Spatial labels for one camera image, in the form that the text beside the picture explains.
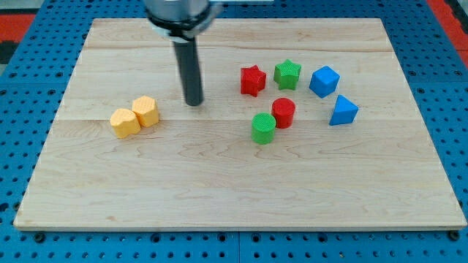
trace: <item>blue pegboard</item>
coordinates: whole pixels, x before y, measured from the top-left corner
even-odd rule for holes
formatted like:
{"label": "blue pegboard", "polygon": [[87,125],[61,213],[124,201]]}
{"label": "blue pegboard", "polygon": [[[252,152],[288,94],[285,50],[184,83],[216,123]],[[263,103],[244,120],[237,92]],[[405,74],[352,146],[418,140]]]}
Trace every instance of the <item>blue pegboard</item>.
{"label": "blue pegboard", "polygon": [[[468,231],[36,233],[12,226],[93,18],[138,0],[46,0],[0,78],[0,262],[466,262]],[[381,18],[468,214],[468,71],[425,1],[275,0],[223,18]]]}

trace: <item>toy block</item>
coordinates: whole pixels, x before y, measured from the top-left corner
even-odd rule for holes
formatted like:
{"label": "toy block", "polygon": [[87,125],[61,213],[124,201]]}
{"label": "toy block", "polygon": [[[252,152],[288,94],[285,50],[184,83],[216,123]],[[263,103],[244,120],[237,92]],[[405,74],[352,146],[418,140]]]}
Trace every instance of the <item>toy block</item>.
{"label": "toy block", "polygon": [[276,120],[270,113],[258,113],[252,119],[252,140],[264,145],[275,137]]}
{"label": "toy block", "polygon": [[299,74],[301,73],[301,65],[295,64],[287,59],[281,64],[275,66],[275,75],[273,80],[279,84],[279,89],[292,89],[295,90],[299,81]]}
{"label": "toy block", "polygon": [[241,68],[241,94],[250,94],[254,97],[265,88],[266,73],[257,65]]}
{"label": "toy block", "polygon": [[110,125],[117,138],[123,139],[140,131],[140,124],[134,112],[128,109],[117,109],[110,117]]}
{"label": "toy block", "polygon": [[324,66],[312,74],[309,88],[321,99],[332,94],[338,85],[339,75],[329,66]]}
{"label": "toy block", "polygon": [[141,126],[149,127],[159,123],[158,105],[153,98],[142,96],[134,100],[132,110]]}
{"label": "toy block", "polygon": [[271,114],[276,120],[276,127],[286,129],[293,124],[295,104],[287,98],[279,98],[273,102]]}
{"label": "toy block", "polygon": [[330,119],[330,125],[339,125],[352,123],[356,114],[358,113],[359,107],[352,103],[343,95],[338,95],[335,103],[335,109]]}

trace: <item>metal robot end effector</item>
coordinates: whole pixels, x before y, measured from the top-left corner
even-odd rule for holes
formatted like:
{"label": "metal robot end effector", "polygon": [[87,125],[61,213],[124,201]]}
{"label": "metal robot end effector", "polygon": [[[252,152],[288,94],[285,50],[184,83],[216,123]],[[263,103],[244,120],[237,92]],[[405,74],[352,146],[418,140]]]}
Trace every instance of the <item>metal robot end effector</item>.
{"label": "metal robot end effector", "polygon": [[203,102],[196,36],[205,31],[222,11],[222,5],[209,0],[144,0],[153,29],[173,41],[185,102]]}

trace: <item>red star block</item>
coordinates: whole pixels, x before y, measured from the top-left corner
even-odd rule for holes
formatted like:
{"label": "red star block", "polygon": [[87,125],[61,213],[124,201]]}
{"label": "red star block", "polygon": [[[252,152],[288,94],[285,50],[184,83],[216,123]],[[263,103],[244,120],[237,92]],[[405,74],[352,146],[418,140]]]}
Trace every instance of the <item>red star block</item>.
{"label": "red star block", "polygon": [[257,96],[258,91],[265,88],[266,73],[257,65],[249,68],[241,68],[241,94]]}

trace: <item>red surface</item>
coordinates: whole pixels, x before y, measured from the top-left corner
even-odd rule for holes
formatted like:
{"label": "red surface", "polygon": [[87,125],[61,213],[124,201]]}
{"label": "red surface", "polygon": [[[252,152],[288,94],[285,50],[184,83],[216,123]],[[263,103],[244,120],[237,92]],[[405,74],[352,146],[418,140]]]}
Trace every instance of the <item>red surface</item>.
{"label": "red surface", "polygon": [[287,98],[279,98],[273,102],[271,114],[276,119],[276,127],[285,129],[293,124],[295,104]]}
{"label": "red surface", "polygon": [[0,15],[0,42],[21,42],[36,15]]}
{"label": "red surface", "polygon": [[266,73],[257,65],[249,68],[241,68],[241,94],[257,96],[258,91],[265,88]]}
{"label": "red surface", "polygon": [[443,0],[427,0],[427,3],[457,49],[465,66],[468,66],[468,35],[461,28],[460,21],[453,15],[452,8]]}

